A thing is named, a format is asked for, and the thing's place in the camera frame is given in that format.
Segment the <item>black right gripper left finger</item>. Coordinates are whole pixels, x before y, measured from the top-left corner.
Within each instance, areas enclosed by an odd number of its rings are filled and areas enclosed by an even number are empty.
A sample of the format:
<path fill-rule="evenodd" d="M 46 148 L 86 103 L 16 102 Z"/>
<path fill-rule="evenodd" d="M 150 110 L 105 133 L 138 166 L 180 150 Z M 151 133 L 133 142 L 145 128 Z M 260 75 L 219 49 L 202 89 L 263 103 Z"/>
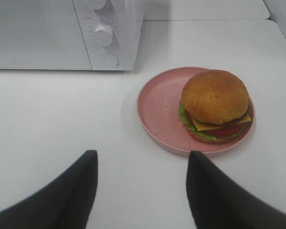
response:
<path fill-rule="evenodd" d="M 0 229 L 84 229 L 98 185 L 98 155 L 88 150 L 51 183 L 0 211 Z"/>

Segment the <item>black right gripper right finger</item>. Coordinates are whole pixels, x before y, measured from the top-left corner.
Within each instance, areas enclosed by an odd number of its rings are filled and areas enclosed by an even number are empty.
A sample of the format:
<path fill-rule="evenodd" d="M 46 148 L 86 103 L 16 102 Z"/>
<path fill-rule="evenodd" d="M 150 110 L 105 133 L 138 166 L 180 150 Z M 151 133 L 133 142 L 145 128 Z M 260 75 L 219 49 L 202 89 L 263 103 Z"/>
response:
<path fill-rule="evenodd" d="M 186 175 L 189 207 L 198 229 L 286 229 L 286 214 L 256 198 L 199 151 Z"/>

